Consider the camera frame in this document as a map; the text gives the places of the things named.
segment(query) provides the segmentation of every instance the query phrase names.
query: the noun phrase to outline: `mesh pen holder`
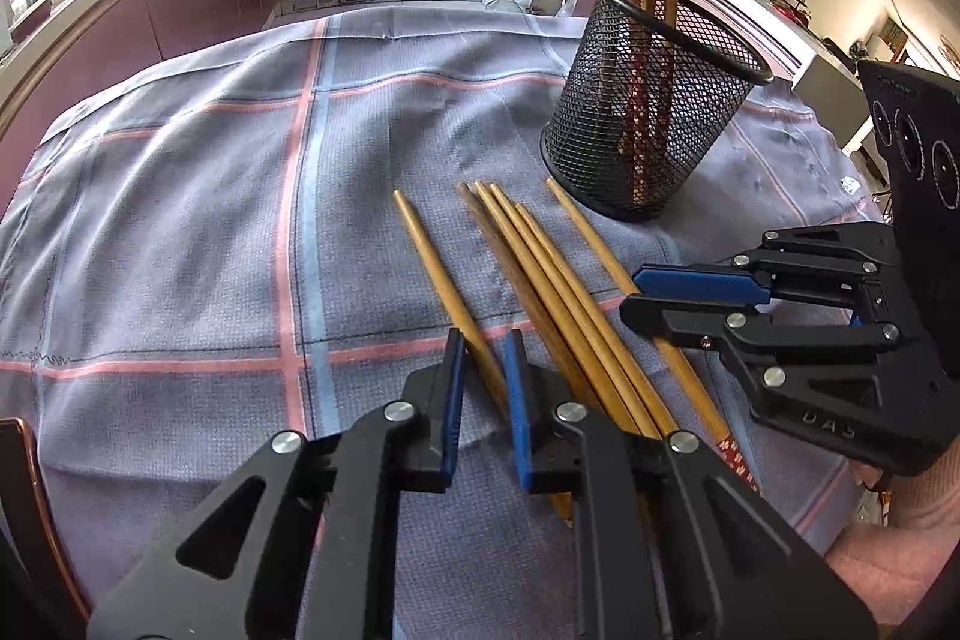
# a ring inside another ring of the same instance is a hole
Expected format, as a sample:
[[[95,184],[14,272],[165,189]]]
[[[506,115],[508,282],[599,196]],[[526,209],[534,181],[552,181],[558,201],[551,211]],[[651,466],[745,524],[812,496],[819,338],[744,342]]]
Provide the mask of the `mesh pen holder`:
[[[658,0],[662,6],[664,0]],[[757,50],[680,0],[677,27],[627,0],[596,0],[541,134],[565,191],[615,220],[659,213],[755,85],[773,80]]]

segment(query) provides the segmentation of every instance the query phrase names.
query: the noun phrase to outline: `red stripe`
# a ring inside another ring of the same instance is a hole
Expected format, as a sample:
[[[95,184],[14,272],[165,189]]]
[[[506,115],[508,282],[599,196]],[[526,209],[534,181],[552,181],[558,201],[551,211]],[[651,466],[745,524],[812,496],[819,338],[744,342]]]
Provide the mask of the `red stripe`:
[[[617,307],[622,298],[622,296],[616,296],[613,299],[606,299],[597,304],[603,311],[609,311]],[[532,333],[534,327],[528,319],[520,319],[510,323],[503,323],[499,326],[481,329],[481,332],[486,340],[491,340],[503,338],[503,336],[507,335],[512,329],[520,329],[524,333]],[[328,353],[328,362],[333,366],[342,365],[342,363],[403,359],[404,357],[420,356],[425,353],[438,353],[443,350],[445,344],[445,336],[431,336],[431,338],[410,339],[405,342],[384,342],[378,345],[344,348],[342,350],[331,350]]]
[[[472,82],[462,79],[452,79],[450,77],[440,77],[435,74],[401,74],[396,77],[388,77],[371,85],[364,85],[360,88],[347,88],[342,91],[331,91],[330,98],[347,98],[351,95],[363,95],[368,92],[379,91],[392,85],[404,82],[419,82],[424,85],[433,85],[440,88],[453,88],[460,91],[486,91],[488,88],[498,88],[501,85],[509,85],[512,82],[539,82],[545,85],[563,85],[563,77],[549,76],[549,74],[512,74],[509,77],[500,79],[490,79],[485,82]]]
[[[294,293],[290,278],[290,239],[293,223],[296,171],[299,168],[301,151],[304,148],[304,131],[310,106],[313,101],[314,84],[320,68],[320,50],[323,48],[323,30],[326,20],[317,20],[310,58],[306,68],[304,87],[296,102],[296,116],[290,129],[287,143],[287,159],[280,194],[280,210],[277,215],[277,247],[275,247],[275,274],[277,274],[277,327],[280,333],[280,362],[283,372],[283,389],[287,404],[287,424],[296,432],[306,428],[304,396],[301,393],[301,358],[296,355],[296,332],[294,319]]]
[[[0,371],[39,375],[50,380],[77,380],[92,375],[218,375],[241,372],[279,372],[280,359],[213,359],[213,360],[113,360],[60,369],[27,362],[0,362]]]
[[[800,521],[794,525],[794,530],[796,533],[806,533],[806,531],[813,525],[813,522],[816,520],[817,516],[820,515],[820,511],[824,509],[824,506],[827,504],[827,500],[837,492],[837,489],[843,485],[845,480],[856,480],[856,476],[851,474],[850,462],[846,459],[841,461],[840,467],[837,469],[836,474],[827,484],[827,487],[821,492],[820,496],[816,498],[808,511],[803,514],[803,518],[800,518]]]

